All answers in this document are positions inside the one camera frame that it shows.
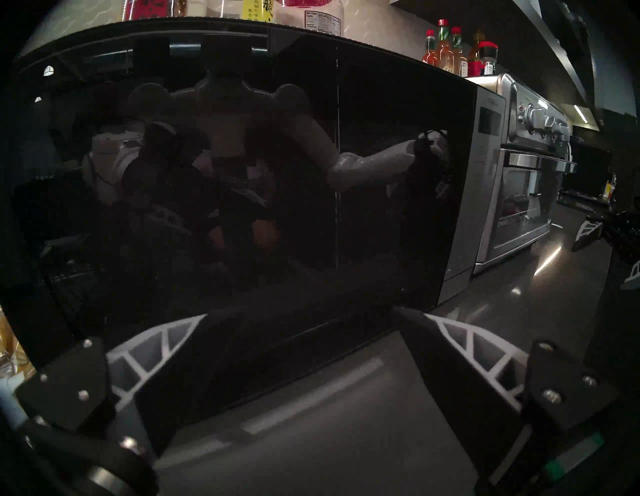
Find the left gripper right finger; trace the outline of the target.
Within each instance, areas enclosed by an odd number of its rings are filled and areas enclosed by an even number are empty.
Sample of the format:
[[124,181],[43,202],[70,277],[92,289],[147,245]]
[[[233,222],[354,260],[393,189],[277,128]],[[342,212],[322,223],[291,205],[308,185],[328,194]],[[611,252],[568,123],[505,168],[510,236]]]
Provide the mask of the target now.
[[392,317],[477,472],[476,495],[544,495],[604,448],[619,392],[559,344],[537,339],[526,352],[417,309]]

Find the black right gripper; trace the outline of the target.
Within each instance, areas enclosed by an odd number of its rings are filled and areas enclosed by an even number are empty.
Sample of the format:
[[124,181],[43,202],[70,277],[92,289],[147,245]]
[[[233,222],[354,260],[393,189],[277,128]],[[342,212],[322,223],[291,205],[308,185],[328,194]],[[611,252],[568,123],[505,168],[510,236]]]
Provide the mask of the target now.
[[639,211],[606,211],[587,215],[578,229],[571,251],[578,252],[604,238],[624,262],[633,265],[621,284],[621,291],[635,291],[640,286]]

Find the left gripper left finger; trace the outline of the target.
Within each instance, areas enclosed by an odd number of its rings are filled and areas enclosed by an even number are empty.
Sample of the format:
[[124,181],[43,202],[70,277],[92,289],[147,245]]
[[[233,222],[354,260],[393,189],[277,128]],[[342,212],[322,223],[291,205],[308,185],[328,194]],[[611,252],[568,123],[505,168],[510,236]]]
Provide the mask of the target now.
[[67,347],[15,391],[15,431],[55,453],[124,450],[159,457],[215,377],[246,309],[217,309],[157,325],[106,351],[91,336]]

